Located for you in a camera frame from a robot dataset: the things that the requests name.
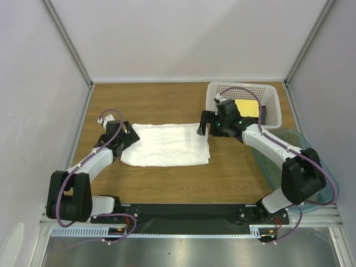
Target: wooden tabletop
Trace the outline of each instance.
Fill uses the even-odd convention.
[[[295,128],[280,82],[277,89],[284,128]],[[119,109],[131,124],[196,123],[205,109],[208,83],[97,84],[83,126],[75,162],[88,155],[104,129],[97,124],[107,108]],[[249,203],[271,192],[252,154],[235,139],[209,136],[207,165],[133,167],[117,159],[92,183],[92,194],[119,196],[138,203]]]

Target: yellow object in basket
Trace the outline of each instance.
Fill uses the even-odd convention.
[[[258,118],[259,108],[257,100],[235,99],[235,104],[242,117]]]

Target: teal plastic bin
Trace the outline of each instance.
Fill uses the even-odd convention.
[[[276,137],[282,139],[283,141],[290,143],[293,146],[300,147],[301,149],[307,149],[311,147],[311,145],[307,142],[307,140],[304,138],[303,135],[301,135],[299,132],[292,130],[292,129],[276,129],[276,130],[270,130],[270,133],[275,135]],[[278,168],[274,162],[272,162],[269,158],[267,158],[265,155],[263,155],[261,152],[259,152],[256,149],[253,149],[253,154],[256,158],[256,161],[258,165],[260,166],[264,176],[266,177],[269,185],[272,187],[273,190],[276,190],[280,187],[281,184],[281,177],[282,177],[282,171],[281,169]],[[337,192],[339,192],[339,186],[336,183],[334,177],[331,175],[330,171],[328,168],[322,163],[322,168],[329,174],[329,176],[333,179],[336,187],[337,187]],[[322,202],[326,203],[330,201],[333,197],[333,189],[330,185],[330,183],[327,181],[327,185],[324,189],[320,190],[318,193],[313,195],[312,197],[309,198],[309,200],[317,201],[317,202]],[[304,204],[300,206],[303,210],[303,213],[308,213],[317,209],[322,208],[322,206],[319,205],[313,205],[313,204]],[[289,209],[290,211],[294,213],[299,213],[299,210],[295,207],[292,207]]]

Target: white wall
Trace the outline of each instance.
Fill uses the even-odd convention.
[[[94,81],[278,80],[325,0],[53,0]]]
[[[292,79],[303,131],[335,176],[356,249],[356,1],[339,0]]]
[[[88,87],[41,1],[0,8],[0,248],[24,223],[25,266],[51,173],[65,167]]]

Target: white laundry basket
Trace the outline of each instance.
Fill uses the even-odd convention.
[[[261,101],[262,106],[266,106],[266,125],[265,128],[275,129],[282,125],[282,114],[280,110],[279,97],[276,88],[271,85],[255,85],[252,83],[238,83],[238,82],[211,82],[206,91],[206,110],[215,111],[216,104],[214,98],[217,93],[223,90],[239,86],[246,88],[257,95]],[[231,89],[222,95],[226,99],[249,99],[255,98],[244,90]]]

